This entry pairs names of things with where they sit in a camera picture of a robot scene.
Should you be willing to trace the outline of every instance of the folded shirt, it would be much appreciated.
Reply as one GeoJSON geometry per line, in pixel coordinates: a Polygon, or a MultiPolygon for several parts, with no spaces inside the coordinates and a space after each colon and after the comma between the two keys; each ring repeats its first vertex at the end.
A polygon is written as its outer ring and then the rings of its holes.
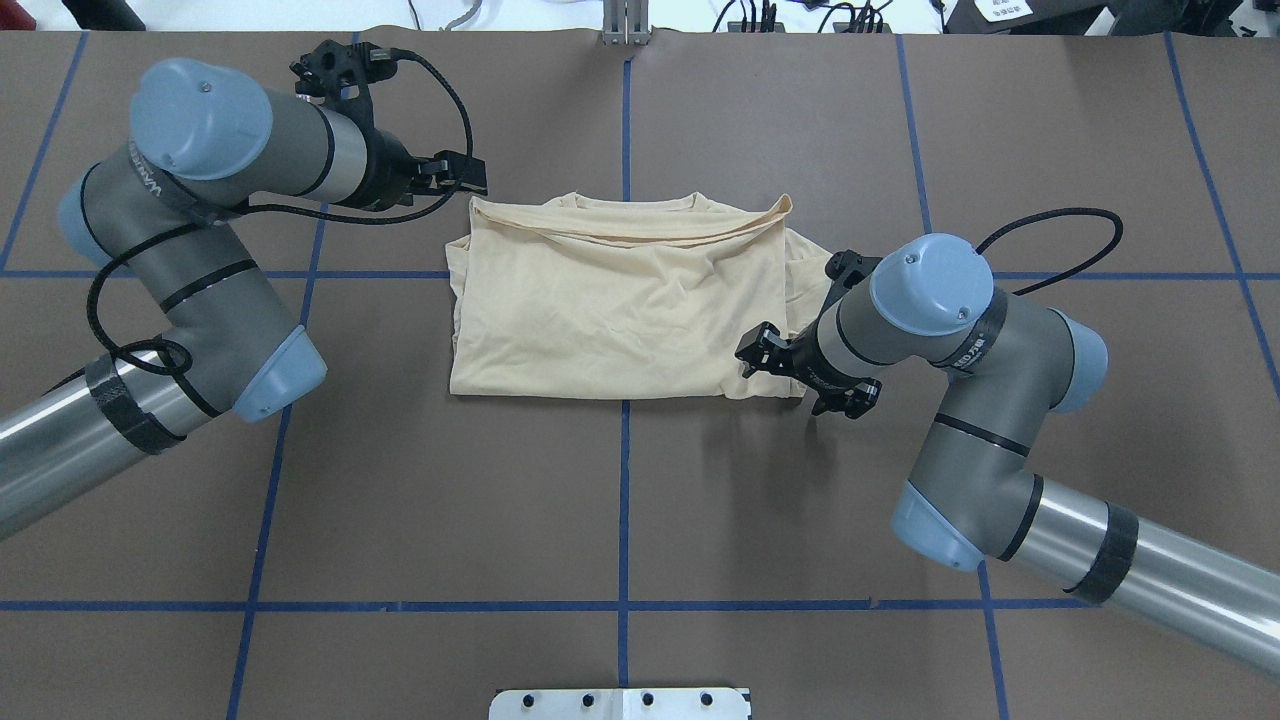
{"type": "Polygon", "coordinates": [[[456,395],[643,400],[799,397],[741,377],[733,351],[763,320],[783,337],[822,309],[829,252],[786,227],[791,199],[748,213],[694,193],[545,205],[471,200],[444,249],[456,395]]]}

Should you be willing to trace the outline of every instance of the black velcro strap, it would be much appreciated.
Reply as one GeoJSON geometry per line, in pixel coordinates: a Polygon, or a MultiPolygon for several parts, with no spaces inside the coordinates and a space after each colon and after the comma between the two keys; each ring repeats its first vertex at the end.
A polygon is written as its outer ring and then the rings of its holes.
{"type": "Polygon", "coordinates": [[[196,281],[192,281],[192,282],[187,283],[184,287],[177,290],[169,297],[165,297],[160,302],[160,310],[163,313],[168,313],[169,310],[173,310],[174,307],[177,307],[179,302],[182,302],[183,300],[187,300],[192,295],[196,295],[197,292],[200,292],[200,291],[202,291],[202,290],[205,290],[207,287],[215,286],[215,284],[225,281],[227,278],[229,278],[232,275],[238,275],[239,273],[243,273],[244,270],[252,270],[256,266],[257,266],[257,263],[255,263],[252,260],[241,260],[239,263],[232,263],[230,265],[227,265],[224,268],[219,268],[219,269],[214,270],[212,273],[209,273],[207,275],[205,275],[205,277],[202,277],[200,279],[196,279],[196,281]]]}
{"type": "Polygon", "coordinates": [[[1032,483],[1032,498],[1027,502],[1023,521],[1018,524],[1018,532],[1014,533],[1014,539],[1009,541],[1009,547],[996,559],[1001,562],[1012,560],[1014,553],[1018,552],[1018,548],[1023,546],[1023,541],[1027,539],[1027,533],[1032,529],[1032,523],[1036,521],[1036,511],[1039,510],[1039,501],[1044,497],[1044,478],[1039,475],[1034,475],[1034,478],[1036,480],[1032,483]]]}
{"type": "Polygon", "coordinates": [[[1133,552],[1138,548],[1138,516],[1126,507],[1107,503],[1107,534],[1102,537],[1093,566],[1069,591],[1084,602],[1106,602],[1133,566],[1133,552]]]}
{"type": "Polygon", "coordinates": [[[1007,450],[1010,452],[1016,452],[1018,455],[1021,455],[1023,457],[1027,457],[1028,455],[1032,454],[1032,448],[1027,447],[1025,445],[1023,445],[1020,442],[1009,439],[1005,436],[997,436],[996,433],[993,433],[993,432],[991,432],[988,429],[979,428],[978,425],[972,425],[972,424],[965,423],[964,420],[961,420],[959,418],[952,418],[951,415],[943,415],[942,413],[938,413],[937,415],[933,416],[933,421],[938,423],[938,424],[942,424],[942,425],[946,425],[948,428],[957,429],[961,433],[968,433],[968,434],[970,434],[970,436],[973,436],[973,437],[975,437],[978,439],[984,439],[984,441],[989,442],[991,445],[995,445],[997,447],[1002,447],[1002,448],[1005,448],[1005,450],[1007,450]]]}
{"type": "Polygon", "coordinates": [[[1000,331],[1004,329],[1005,318],[1007,315],[1009,296],[1005,295],[1005,291],[996,288],[996,293],[991,297],[991,305],[987,307],[987,311],[978,318],[977,323],[973,324],[973,329],[969,331],[969,337],[960,343],[960,347],[957,347],[956,351],[948,355],[945,360],[929,364],[934,368],[972,373],[973,368],[980,363],[996,345],[996,337],[1000,336],[1000,331]]]}
{"type": "Polygon", "coordinates": [[[138,407],[128,386],[115,372],[115,361],[109,355],[104,355],[84,366],[84,382],[88,384],[88,392],[97,402],[99,410],[111,423],[111,427],[142,452],[160,455],[187,439],[186,436],[170,433],[156,420],[155,415],[143,413],[138,407]]]}
{"type": "Polygon", "coordinates": [[[242,213],[236,210],[205,202],[200,197],[196,197],[195,193],[178,182],[178,178],[152,165],[146,155],[138,150],[132,137],[129,138],[129,165],[147,192],[154,195],[160,202],[164,202],[170,210],[182,214],[196,224],[205,227],[220,225],[227,220],[233,220],[242,215],[242,213]]]}

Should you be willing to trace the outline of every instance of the sticker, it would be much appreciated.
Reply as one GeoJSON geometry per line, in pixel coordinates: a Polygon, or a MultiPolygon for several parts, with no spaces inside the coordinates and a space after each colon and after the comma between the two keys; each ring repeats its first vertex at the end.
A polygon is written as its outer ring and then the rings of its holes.
{"type": "Polygon", "coordinates": [[[978,12],[988,23],[998,23],[1032,14],[1027,0],[974,0],[978,12]]]}

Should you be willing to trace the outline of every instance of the blue joint cap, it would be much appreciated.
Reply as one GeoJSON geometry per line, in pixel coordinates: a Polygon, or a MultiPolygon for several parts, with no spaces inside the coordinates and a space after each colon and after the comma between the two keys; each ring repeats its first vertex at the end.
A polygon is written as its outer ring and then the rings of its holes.
{"type": "Polygon", "coordinates": [[[248,167],[271,136],[271,104],[256,79],[230,68],[170,58],[142,76],[129,129],[156,167],[212,181],[248,167]]]}
{"type": "Polygon", "coordinates": [[[262,420],[315,389],[328,372],[306,328],[298,325],[259,368],[232,410],[248,423],[262,420]]]}
{"type": "Polygon", "coordinates": [[[881,260],[872,273],[872,302],[895,327],[936,337],[972,327],[996,291],[991,265],[964,240],[918,237],[881,260]]]}
{"type": "Polygon", "coordinates": [[[111,261],[111,256],[97,243],[93,231],[88,229],[88,223],[84,220],[83,197],[86,179],[88,179],[88,173],[84,173],[81,176],[81,179],[72,183],[67,190],[67,195],[58,201],[58,227],[61,228],[63,237],[67,238],[67,243],[76,252],[88,258],[88,261],[93,263],[95,268],[101,268],[111,261]]]}
{"type": "Polygon", "coordinates": [[[1107,377],[1107,343],[1092,328],[1082,325],[1066,316],[1066,313],[1055,310],[1059,318],[1066,323],[1066,329],[1071,333],[1071,350],[1075,355],[1075,364],[1071,366],[1071,382],[1062,393],[1062,400],[1053,406],[1055,413],[1071,413],[1084,407],[1093,397],[1093,393],[1102,387],[1102,380],[1107,377]]]}
{"type": "Polygon", "coordinates": [[[973,573],[982,562],[982,551],[960,534],[933,505],[908,480],[893,511],[893,534],[920,555],[947,568],[973,573]]]}

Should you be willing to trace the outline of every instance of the black cable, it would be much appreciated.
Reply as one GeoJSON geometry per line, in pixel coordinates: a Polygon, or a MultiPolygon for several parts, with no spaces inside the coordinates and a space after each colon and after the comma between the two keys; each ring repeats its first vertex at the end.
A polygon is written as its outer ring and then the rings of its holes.
{"type": "Polygon", "coordinates": [[[462,186],[462,178],[466,177],[467,170],[471,168],[471,155],[472,151],[475,150],[475,142],[471,135],[471,115],[467,114],[466,105],[462,104],[462,99],[458,97],[457,91],[453,90],[453,86],[449,85],[449,81],[444,79],[444,76],[440,74],[440,70],[435,69],[435,67],[431,65],[431,63],[426,61],[425,58],[422,58],[417,53],[413,53],[412,50],[401,50],[393,47],[390,53],[393,60],[412,60],[419,65],[422,65],[426,69],[426,72],[431,73],[431,77],[434,77],[436,82],[440,83],[440,87],[444,88],[444,92],[449,95],[449,99],[453,100],[453,105],[458,109],[458,117],[462,118],[462,132],[463,135],[466,135],[466,145],[467,145],[465,158],[462,160],[462,168],[458,170],[457,174],[458,181],[451,184],[444,191],[444,193],[440,195],[439,199],[436,199],[435,202],[431,202],[426,208],[417,210],[415,213],[408,213],[406,215],[396,215],[394,218],[364,218],[358,215],[335,215],[333,213],[321,213],[320,210],[311,210],[308,208],[297,208],[294,205],[280,205],[280,204],[250,205],[243,210],[244,215],[251,215],[253,213],[289,213],[293,215],[315,218],[317,220],[351,223],[355,225],[394,225],[398,223],[407,223],[410,220],[416,220],[419,218],[430,215],[431,213],[436,211],[440,208],[440,205],[444,205],[445,202],[449,201],[451,197],[453,197],[453,193],[457,192],[458,188],[462,186]]]}
{"type": "Polygon", "coordinates": [[[65,378],[58,380],[58,384],[55,384],[54,387],[46,389],[45,395],[49,395],[49,393],[54,392],[55,389],[63,387],[64,384],[74,380],[76,378],[83,375],[83,374],[84,374],[84,368],[81,368],[79,370],[76,370],[74,373],[72,373],[72,374],[67,375],[65,378]]]}
{"type": "Polygon", "coordinates": [[[884,8],[888,8],[892,4],[893,4],[893,0],[886,0],[883,5],[881,5],[879,8],[876,8],[876,29],[874,29],[874,32],[877,35],[884,32],[884,8]]]}
{"type": "MultiPolygon", "coordinates": [[[[445,191],[440,195],[440,197],[436,199],[436,201],[430,204],[429,206],[416,213],[410,213],[407,215],[397,215],[394,218],[361,218],[355,215],[334,215],[332,213],[321,213],[319,210],[311,210],[307,208],[296,208],[293,205],[278,205],[278,204],[251,205],[243,210],[244,215],[253,213],[288,213],[292,215],[303,215],[307,218],[332,220],[337,223],[352,223],[360,225],[390,225],[397,223],[407,223],[410,220],[416,220],[419,218],[429,215],[435,210],[438,210],[442,205],[448,202],[451,197],[453,197],[453,195],[462,186],[462,178],[466,177],[467,170],[471,167],[472,154],[475,151],[475,138],[471,133],[471,117],[467,114],[466,105],[462,104],[462,99],[458,96],[457,91],[453,90],[453,86],[451,86],[449,82],[444,79],[444,76],[440,74],[440,72],[436,70],[435,67],[431,65],[431,63],[429,63],[425,58],[422,58],[417,53],[393,47],[390,50],[390,58],[393,60],[412,60],[419,65],[422,65],[422,68],[425,68],[426,72],[431,73],[431,77],[434,77],[440,83],[440,87],[444,88],[444,91],[453,100],[454,106],[457,106],[458,117],[462,119],[462,132],[466,135],[466,154],[462,159],[462,167],[458,170],[457,179],[454,181],[454,183],[451,184],[448,188],[445,188],[445,191]]],[[[106,265],[102,266],[102,269],[97,272],[97,274],[93,275],[93,282],[90,283],[88,296],[86,297],[84,301],[84,314],[86,318],[88,319],[88,327],[90,331],[93,333],[93,337],[97,338],[97,342],[101,343],[104,348],[106,348],[106,351],[111,355],[113,359],[124,360],[125,363],[133,365],[134,368],[157,375],[178,377],[191,370],[193,363],[191,351],[183,347],[180,343],[177,343],[172,340],[157,337],[152,340],[131,342],[128,345],[116,345],[115,341],[113,341],[110,336],[106,334],[106,331],[102,328],[102,322],[99,318],[97,310],[99,310],[99,301],[101,300],[102,295],[102,287],[106,283],[106,279],[115,270],[128,264],[129,260],[137,258],[138,255],[146,252],[147,250],[151,250],[152,247],[163,242],[166,242],[169,240],[173,240],[175,237],[201,229],[201,227],[202,225],[198,225],[196,223],[187,223],[184,225],[179,225],[177,228],[152,236],[146,241],[122,252],[119,256],[113,258],[106,265]],[[168,365],[168,364],[155,365],[152,363],[138,360],[133,355],[134,352],[148,351],[148,350],[155,351],[157,355],[169,354],[169,357],[170,359],[177,357],[178,363],[175,365],[168,365]]],[[[54,388],[51,389],[56,389],[58,387],[76,379],[83,372],[70,375],[69,378],[60,382],[58,386],[54,386],[54,388]]]]}
{"type": "MultiPolygon", "coordinates": [[[[137,258],[138,255],[142,255],[143,252],[151,250],[152,247],[160,245],[161,242],[173,240],[182,234],[187,234],[188,232],[196,229],[200,229],[200,225],[197,225],[196,223],[187,223],[186,225],[179,225],[177,228],[168,229],[160,234],[152,236],[145,240],[143,242],[125,250],[120,255],[113,258],[106,265],[102,265],[102,269],[100,269],[96,275],[93,275],[93,282],[90,283],[88,286],[88,297],[84,300],[84,315],[88,318],[90,332],[92,332],[93,337],[97,338],[97,342],[106,348],[106,351],[111,355],[111,359],[124,360],[125,363],[133,365],[134,368],[146,370],[148,373],[155,373],[156,375],[169,375],[169,377],[180,375],[191,369],[191,363],[192,363],[191,352],[186,347],[172,340],[157,337],[152,340],[140,340],[138,342],[131,342],[128,345],[116,345],[115,341],[113,341],[110,336],[106,334],[106,331],[102,329],[102,320],[97,316],[97,305],[99,300],[101,300],[102,296],[102,286],[104,283],[106,283],[106,278],[111,277],[111,273],[120,269],[123,265],[128,264],[129,260],[137,258]],[[155,365],[152,363],[138,360],[133,355],[134,352],[146,350],[154,350],[156,354],[170,352],[172,355],[180,357],[180,360],[175,366],[170,368],[166,365],[155,365]]],[[[70,379],[74,379],[74,375],[63,382],[65,383],[69,382],[70,379]]]]}
{"type": "Polygon", "coordinates": [[[480,12],[480,5],[483,3],[484,3],[484,0],[471,0],[471,6],[467,8],[466,13],[462,13],[461,15],[453,18],[452,20],[449,20],[449,24],[442,27],[440,29],[443,29],[443,31],[451,31],[451,29],[453,29],[453,28],[456,28],[458,26],[463,26],[463,24],[471,22],[471,18],[476,17],[476,13],[480,12]]]}
{"type": "Polygon", "coordinates": [[[858,18],[854,20],[854,24],[846,27],[845,32],[864,32],[865,29],[869,29],[867,26],[872,19],[873,12],[874,8],[872,8],[872,1],[867,0],[867,3],[864,3],[863,6],[859,8],[858,18]]]}
{"type": "Polygon", "coordinates": [[[1052,218],[1062,218],[1062,217],[1068,217],[1068,215],[1085,215],[1085,217],[1093,217],[1093,218],[1106,218],[1106,219],[1111,220],[1111,223],[1115,225],[1115,234],[1111,237],[1111,242],[1106,243],[1106,246],[1102,250],[1097,251],[1092,258],[1089,258],[1088,260],[1085,260],[1085,261],[1080,263],[1079,265],[1071,268],[1070,270],[1066,270],[1064,273],[1059,273],[1059,274],[1056,274],[1056,275],[1053,275],[1053,277],[1051,277],[1048,279],[1041,281],[1041,282],[1038,282],[1036,284],[1027,286],[1027,287],[1024,287],[1021,290],[1015,290],[1014,295],[1028,295],[1030,292],[1036,292],[1037,290],[1046,288],[1046,287],[1048,287],[1048,286],[1051,286],[1053,283],[1065,281],[1066,278],[1070,278],[1071,275],[1075,275],[1076,273],[1080,273],[1083,270],[1089,269],[1091,266],[1093,266],[1094,263],[1097,263],[1098,260],[1102,260],[1103,258],[1106,258],[1107,255],[1110,255],[1111,251],[1115,250],[1117,245],[1120,245],[1120,236],[1124,234],[1124,223],[1120,220],[1120,215],[1116,215],[1111,210],[1102,210],[1102,209],[1098,209],[1098,208],[1060,208],[1057,210],[1047,210],[1044,213],[1036,213],[1034,215],[1028,215],[1028,217],[1025,217],[1025,218],[1023,218],[1020,220],[1014,220],[1014,222],[1009,223],[1007,225],[1005,225],[1005,227],[1000,228],[998,231],[991,233],[987,237],[987,240],[982,241],[982,243],[978,245],[977,252],[978,252],[978,255],[982,255],[997,240],[1000,240],[1006,233],[1012,232],[1012,231],[1015,231],[1018,228],[1027,227],[1027,225],[1033,224],[1033,223],[1039,223],[1039,222],[1043,222],[1043,220],[1048,220],[1048,219],[1052,219],[1052,218]]]}
{"type": "Polygon", "coordinates": [[[854,8],[851,3],[836,3],[835,5],[827,8],[827,14],[822,17],[822,23],[818,24],[818,32],[822,32],[827,27],[827,20],[831,19],[831,14],[841,8],[846,8],[849,10],[849,24],[854,24],[854,13],[858,12],[858,8],[854,8]]]}
{"type": "Polygon", "coordinates": [[[735,3],[740,1],[741,0],[728,0],[728,3],[724,3],[724,6],[721,9],[721,14],[716,17],[716,24],[712,26],[712,32],[719,32],[719,24],[724,22],[724,15],[728,14],[728,9],[732,8],[735,3]]]}
{"type": "Polygon", "coordinates": [[[942,35],[946,35],[947,33],[946,3],[943,3],[942,0],[929,0],[929,5],[933,5],[933,9],[938,12],[938,24],[942,26],[942,35]]]}

